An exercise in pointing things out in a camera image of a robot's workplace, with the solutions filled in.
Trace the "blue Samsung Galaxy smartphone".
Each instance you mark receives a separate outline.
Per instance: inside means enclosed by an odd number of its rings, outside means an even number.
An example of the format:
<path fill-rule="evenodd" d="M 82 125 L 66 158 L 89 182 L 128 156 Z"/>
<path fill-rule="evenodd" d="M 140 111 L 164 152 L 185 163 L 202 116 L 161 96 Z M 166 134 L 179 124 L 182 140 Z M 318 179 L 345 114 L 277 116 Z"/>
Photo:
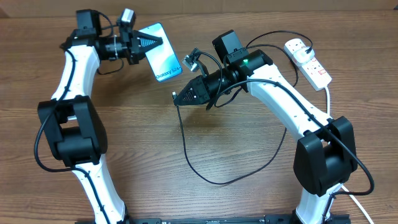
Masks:
<path fill-rule="evenodd" d="M 182 66 L 172 48 L 167 34 L 161 23 L 155 23 L 145 27 L 140 32 L 161 37 L 163 43 L 160 46 L 146 52 L 146 58 L 152 68 L 155 79 L 164 82 L 182 73 Z"/>

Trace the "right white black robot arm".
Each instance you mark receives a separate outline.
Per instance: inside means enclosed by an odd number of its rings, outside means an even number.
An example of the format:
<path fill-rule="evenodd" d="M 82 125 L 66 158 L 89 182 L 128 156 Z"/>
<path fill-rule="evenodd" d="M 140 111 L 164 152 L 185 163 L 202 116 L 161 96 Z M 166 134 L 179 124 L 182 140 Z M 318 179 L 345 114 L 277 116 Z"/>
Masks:
<path fill-rule="evenodd" d="M 296 209 L 287 215 L 266 215 L 266 223 L 349 223 L 331 207 L 342 186 L 358 168 L 354 131 L 345 118 L 332 118 L 307 101 L 261 50 L 250 51 L 233 30 L 213 41 L 217 71 L 209 73 L 193 50 L 183 63 L 200 75 L 173 95 L 176 106 L 214 107 L 221 95 L 244 90 L 263 102 L 297 143 L 294 173 L 303 190 Z"/>

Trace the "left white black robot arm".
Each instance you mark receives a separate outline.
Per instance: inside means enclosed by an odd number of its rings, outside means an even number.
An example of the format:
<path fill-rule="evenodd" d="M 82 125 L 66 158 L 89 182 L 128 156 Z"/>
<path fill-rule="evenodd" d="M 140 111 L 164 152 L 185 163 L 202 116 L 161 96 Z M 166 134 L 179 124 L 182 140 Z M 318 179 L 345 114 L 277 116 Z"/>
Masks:
<path fill-rule="evenodd" d="M 91 93 L 102 61 L 134 65 L 164 41 L 135 30 L 136 14 L 128 8 L 109 25 L 119 33 L 103 36 L 103 16 L 93 9 L 76 12 L 77 28 L 60 46 L 65 54 L 60 83 L 51 99 L 37 107 L 40 128 L 34 157 L 47 172 L 72 172 L 77 177 L 93 208 L 93 223 L 134 223 L 106 164 L 108 139 Z"/>

